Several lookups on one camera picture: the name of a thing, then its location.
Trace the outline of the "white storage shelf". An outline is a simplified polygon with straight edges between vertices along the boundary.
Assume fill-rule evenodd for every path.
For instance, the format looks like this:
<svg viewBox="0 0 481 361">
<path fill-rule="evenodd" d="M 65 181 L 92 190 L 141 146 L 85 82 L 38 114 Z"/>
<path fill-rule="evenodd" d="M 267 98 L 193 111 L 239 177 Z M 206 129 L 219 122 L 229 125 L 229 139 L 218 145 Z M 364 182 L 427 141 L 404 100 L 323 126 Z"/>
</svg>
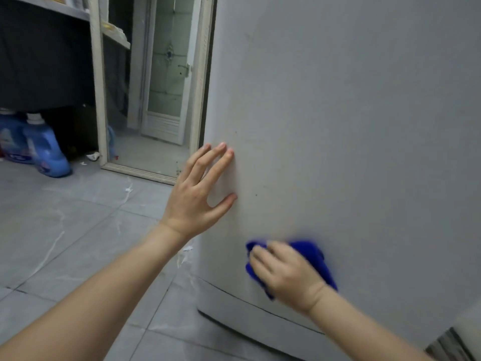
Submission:
<svg viewBox="0 0 481 361">
<path fill-rule="evenodd" d="M 74 17 L 77 19 L 89 21 L 90 0 L 16 0 L 26 4 L 34 5 L 46 10 L 54 11 Z M 98 0 L 99 15 L 101 20 L 102 33 L 115 41 L 123 48 L 130 50 L 131 44 L 128 41 L 123 30 L 109 22 L 109 0 Z"/>
</svg>

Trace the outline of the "person's left forearm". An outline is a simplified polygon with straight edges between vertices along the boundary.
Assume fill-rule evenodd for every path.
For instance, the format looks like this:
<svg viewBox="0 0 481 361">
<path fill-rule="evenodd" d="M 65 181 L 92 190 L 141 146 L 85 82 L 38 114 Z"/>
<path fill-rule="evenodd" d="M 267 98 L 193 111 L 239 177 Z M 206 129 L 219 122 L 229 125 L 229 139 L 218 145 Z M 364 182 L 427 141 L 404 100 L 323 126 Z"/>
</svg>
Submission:
<svg viewBox="0 0 481 361">
<path fill-rule="evenodd" d="M 0 361 L 103 361 L 165 265 L 197 234 L 160 223 L 0 346 Z"/>
</svg>

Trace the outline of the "white refrigerator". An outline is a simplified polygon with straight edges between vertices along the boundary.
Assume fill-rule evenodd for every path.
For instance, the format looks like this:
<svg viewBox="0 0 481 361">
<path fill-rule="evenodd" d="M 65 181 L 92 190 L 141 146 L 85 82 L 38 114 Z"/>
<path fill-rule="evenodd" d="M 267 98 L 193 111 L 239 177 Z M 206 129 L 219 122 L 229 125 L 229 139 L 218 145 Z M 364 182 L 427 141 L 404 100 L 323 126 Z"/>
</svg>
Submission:
<svg viewBox="0 0 481 361">
<path fill-rule="evenodd" d="M 306 361 L 346 357 L 245 271 L 312 240 L 340 294 L 424 350 L 481 299 L 481 0 L 217 0 L 205 140 L 234 161 L 197 309 Z"/>
</svg>

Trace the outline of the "person's left hand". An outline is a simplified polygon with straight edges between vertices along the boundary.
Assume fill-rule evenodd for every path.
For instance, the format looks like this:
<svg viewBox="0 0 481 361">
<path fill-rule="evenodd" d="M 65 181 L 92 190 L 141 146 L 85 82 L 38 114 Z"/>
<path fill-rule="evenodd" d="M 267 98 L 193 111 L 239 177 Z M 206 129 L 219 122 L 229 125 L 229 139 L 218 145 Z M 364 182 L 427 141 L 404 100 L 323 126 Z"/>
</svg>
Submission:
<svg viewBox="0 0 481 361">
<path fill-rule="evenodd" d="M 223 161 L 225 168 L 223 174 L 233 159 L 234 151 L 227 146 L 226 152 L 214 160 L 207 172 L 216 163 Z M 181 245 L 211 227 L 207 225 L 207 212 L 209 207 L 214 206 L 208 204 L 208 197 L 220 177 L 214 184 L 188 184 L 187 160 L 172 189 L 164 215 L 158 225 L 163 239 Z"/>
</svg>

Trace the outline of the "person's right forearm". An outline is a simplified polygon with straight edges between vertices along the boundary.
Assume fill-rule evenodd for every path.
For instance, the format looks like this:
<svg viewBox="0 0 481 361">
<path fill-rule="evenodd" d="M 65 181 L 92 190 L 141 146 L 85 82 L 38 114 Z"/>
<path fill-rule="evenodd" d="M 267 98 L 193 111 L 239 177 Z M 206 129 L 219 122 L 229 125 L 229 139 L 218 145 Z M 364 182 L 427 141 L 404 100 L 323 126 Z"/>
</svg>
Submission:
<svg viewBox="0 0 481 361">
<path fill-rule="evenodd" d="M 353 361 L 434 361 L 359 311 L 328 285 L 309 287 L 309 318 Z"/>
</svg>

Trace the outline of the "blue detergent bottle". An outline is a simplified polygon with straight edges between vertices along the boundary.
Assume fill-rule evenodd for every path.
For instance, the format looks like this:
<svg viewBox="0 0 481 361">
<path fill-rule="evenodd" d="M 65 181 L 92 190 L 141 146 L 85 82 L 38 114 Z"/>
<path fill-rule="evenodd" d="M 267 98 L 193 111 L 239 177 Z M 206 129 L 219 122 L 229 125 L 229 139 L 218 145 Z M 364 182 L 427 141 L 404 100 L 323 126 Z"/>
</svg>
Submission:
<svg viewBox="0 0 481 361">
<path fill-rule="evenodd" d="M 48 177 L 69 176 L 72 168 L 63 154 L 53 129 L 40 113 L 27 113 L 27 125 L 23 129 L 33 164 Z"/>
<path fill-rule="evenodd" d="M 22 164 L 33 164 L 24 128 L 27 116 L 23 113 L 0 108 L 0 147 L 5 159 Z"/>
</svg>

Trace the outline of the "blue cleaning cloth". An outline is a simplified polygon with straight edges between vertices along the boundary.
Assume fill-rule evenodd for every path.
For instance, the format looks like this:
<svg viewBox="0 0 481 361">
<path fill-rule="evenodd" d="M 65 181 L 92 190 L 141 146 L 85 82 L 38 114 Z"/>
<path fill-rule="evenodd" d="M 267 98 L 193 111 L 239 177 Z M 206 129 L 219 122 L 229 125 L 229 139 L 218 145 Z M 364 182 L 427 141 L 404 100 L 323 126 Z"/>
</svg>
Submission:
<svg viewBox="0 0 481 361">
<path fill-rule="evenodd" d="M 302 257 L 304 257 L 307 262 L 309 262 L 309 264 L 328 286 L 335 291 L 338 291 L 338 286 L 334 280 L 334 277 L 325 262 L 324 253 L 315 242 L 308 239 L 297 238 L 287 241 L 287 244 L 292 249 L 297 251 Z M 269 300 L 274 301 L 275 297 L 268 291 L 268 287 L 265 285 L 265 283 L 256 275 L 250 262 L 246 263 L 245 270 L 250 278 L 261 286 Z"/>
</svg>

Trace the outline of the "person's right hand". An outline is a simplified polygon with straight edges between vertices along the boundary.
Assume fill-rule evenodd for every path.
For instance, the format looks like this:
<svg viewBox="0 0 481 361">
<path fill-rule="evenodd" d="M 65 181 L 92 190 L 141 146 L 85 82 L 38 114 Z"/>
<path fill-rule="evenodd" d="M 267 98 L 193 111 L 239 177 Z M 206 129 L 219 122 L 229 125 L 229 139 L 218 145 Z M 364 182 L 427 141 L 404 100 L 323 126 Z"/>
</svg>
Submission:
<svg viewBox="0 0 481 361">
<path fill-rule="evenodd" d="M 286 306 L 303 315 L 309 315 L 319 302 L 327 284 L 309 262 L 294 249 L 292 249 L 292 259 L 289 264 L 290 269 L 283 284 L 268 286 L 268 291 Z"/>
</svg>

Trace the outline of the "white door frame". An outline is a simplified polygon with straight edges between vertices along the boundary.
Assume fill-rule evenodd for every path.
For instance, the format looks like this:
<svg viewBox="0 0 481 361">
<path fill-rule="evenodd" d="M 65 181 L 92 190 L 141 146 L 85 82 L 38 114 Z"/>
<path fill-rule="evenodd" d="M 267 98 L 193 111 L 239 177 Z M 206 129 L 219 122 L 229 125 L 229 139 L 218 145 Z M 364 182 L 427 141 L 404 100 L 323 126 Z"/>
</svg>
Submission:
<svg viewBox="0 0 481 361">
<path fill-rule="evenodd" d="M 203 144 L 216 0 L 109 0 L 130 50 L 89 5 L 100 166 L 174 185 Z"/>
</svg>

